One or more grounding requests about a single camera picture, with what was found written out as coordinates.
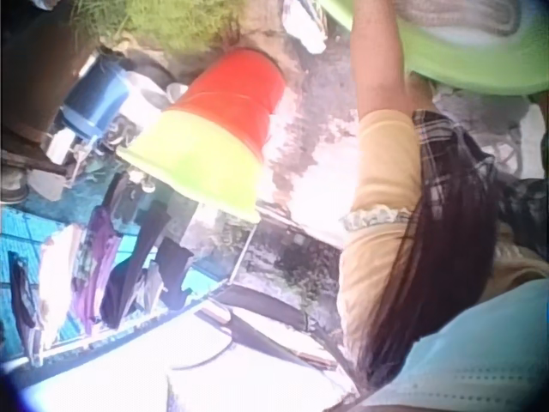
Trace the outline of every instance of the green basin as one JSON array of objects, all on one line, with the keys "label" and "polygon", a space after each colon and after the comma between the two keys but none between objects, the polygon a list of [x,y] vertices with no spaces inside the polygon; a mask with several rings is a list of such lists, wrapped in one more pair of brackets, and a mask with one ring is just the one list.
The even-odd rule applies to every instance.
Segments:
[{"label": "green basin", "polygon": [[[340,24],[351,29],[353,0],[319,1]],[[549,89],[549,16],[534,0],[524,3],[519,31],[490,45],[458,45],[399,21],[407,68],[478,93],[518,95]]]}]

